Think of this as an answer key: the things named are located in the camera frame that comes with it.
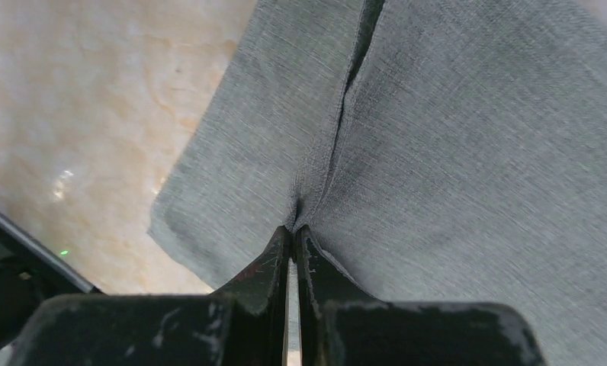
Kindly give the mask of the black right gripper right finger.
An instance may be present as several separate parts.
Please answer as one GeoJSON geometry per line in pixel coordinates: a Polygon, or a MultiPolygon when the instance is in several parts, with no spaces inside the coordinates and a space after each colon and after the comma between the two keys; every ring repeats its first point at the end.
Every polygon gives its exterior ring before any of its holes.
{"type": "Polygon", "coordinates": [[[387,302],[295,235],[304,365],[544,365],[525,319],[501,303],[387,302]]]}

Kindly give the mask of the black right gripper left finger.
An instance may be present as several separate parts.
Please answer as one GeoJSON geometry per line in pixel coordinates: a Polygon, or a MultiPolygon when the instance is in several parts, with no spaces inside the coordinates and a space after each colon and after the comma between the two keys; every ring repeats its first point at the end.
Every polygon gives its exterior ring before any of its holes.
{"type": "Polygon", "coordinates": [[[291,235],[207,295],[73,294],[45,301],[11,365],[284,365],[291,235]]]}

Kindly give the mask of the grey cloth napkin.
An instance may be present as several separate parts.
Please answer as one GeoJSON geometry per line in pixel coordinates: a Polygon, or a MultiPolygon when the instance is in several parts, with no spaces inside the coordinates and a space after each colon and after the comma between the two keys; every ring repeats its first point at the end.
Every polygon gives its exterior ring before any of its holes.
{"type": "Polygon", "coordinates": [[[385,300],[607,365],[607,27],[575,1],[260,1],[149,235],[219,287],[277,226],[385,300]]]}

